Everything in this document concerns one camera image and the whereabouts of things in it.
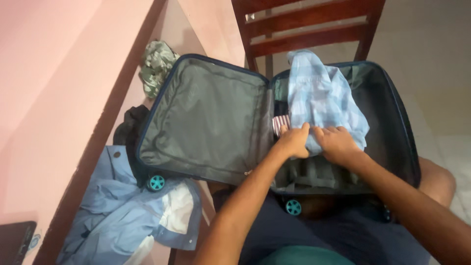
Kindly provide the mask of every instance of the hand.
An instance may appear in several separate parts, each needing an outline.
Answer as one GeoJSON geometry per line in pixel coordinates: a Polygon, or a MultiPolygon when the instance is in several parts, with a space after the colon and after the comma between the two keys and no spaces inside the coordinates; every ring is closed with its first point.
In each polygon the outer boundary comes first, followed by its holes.
{"type": "Polygon", "coordinates": [[[322,154],[331,163],[349,168],[359,154],[364,154],[343,126],[330,126],[327,129],[313,126],[313,130],[318,144],[322,147],[322,154]]]}
{"type": "Polygon", "coordinates": [[[276,142],[287,157],[306,158],[309,156],[309,152],[306,150],[306,140],[309,135],[309,123],[304,123],[300,129],[288,130],[286,125],[282,125],[280,128],[281,137],[276,142]]]}

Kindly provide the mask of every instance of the suitcase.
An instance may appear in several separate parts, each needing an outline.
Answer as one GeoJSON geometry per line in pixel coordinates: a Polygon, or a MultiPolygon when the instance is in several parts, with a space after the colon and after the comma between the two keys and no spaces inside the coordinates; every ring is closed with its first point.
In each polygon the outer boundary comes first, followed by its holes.
{"type": "MultiPolygon", "coordinates": [[[[377,64],[338,67],[368,120],[365,152],[414,187],[420,168],[404,105],[377,64]]],[[[289,70],[259,73],[197,54],[181,56],[159,91],[136,148],[138,161],[164,177],[239,185],[276,142],[272,118],[288,114],[289,70]]],[[[282,195],[371,194],[322,156],[289,159],[271,185],[282,195]]]]}

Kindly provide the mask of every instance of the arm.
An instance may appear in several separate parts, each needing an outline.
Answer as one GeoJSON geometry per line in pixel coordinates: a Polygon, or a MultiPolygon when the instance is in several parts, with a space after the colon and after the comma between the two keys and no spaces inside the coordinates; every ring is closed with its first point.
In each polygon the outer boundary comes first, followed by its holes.
{"type": "Polygon", "coordinates": [[[314,127],[324,156],[365,181],[401,224],[441,263],[471,264],[471,227],[360,150],[343,127],[314,127]]]}
{"type": "Polygon", "coordinates": [[[263,161],[232,193],[211,223],[210,233],[195,259],[195,264],[237,264],[245,237],[267,196],[270,184],[289,157],[308,157],[304,147],[309,124],[287,131],[263,161]]]}

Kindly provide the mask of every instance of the white floor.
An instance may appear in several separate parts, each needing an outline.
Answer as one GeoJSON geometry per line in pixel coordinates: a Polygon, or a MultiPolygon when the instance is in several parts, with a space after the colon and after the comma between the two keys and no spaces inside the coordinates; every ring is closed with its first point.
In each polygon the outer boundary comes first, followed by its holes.
{"type": "MultiPolygon", "coordinates": [[[[451,210],[471,224],[471,2],[387,0],[368,60],[391,76],[420,156],[456,178],[451,210]]],[[[324,63],[352,61],[357,42],[312,48],[324,63]]],[[[264,59],[258,58],[263,73],[264,59]]],[[[275,54],[274,74],[289,68],[275,54]]]]}

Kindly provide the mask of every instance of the striped cloth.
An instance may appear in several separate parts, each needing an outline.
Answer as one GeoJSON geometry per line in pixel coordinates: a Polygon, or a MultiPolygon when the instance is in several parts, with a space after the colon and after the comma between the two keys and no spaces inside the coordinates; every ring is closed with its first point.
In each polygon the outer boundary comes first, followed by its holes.
{"type": "Polygon", "coordinates": [[[281,134],[281,126],[287,125],[288,130],[291,129],[290,117],[289,115],[276,116],[273,118],[273,132],[279,138],[281,134]]]}
{"type": "MultiPolygon", "coordinates": [[[[337,67],[324,66],[312,51],[288,52],[291,64],[288,83],[288,108],[293,128],[304,122],[321,128],[343,126],[364,150],[370,126],[352,97],[349,83],[337,67]]],[[[322,149],[312,134],[306,141],[310,156],[322,149]]]]}

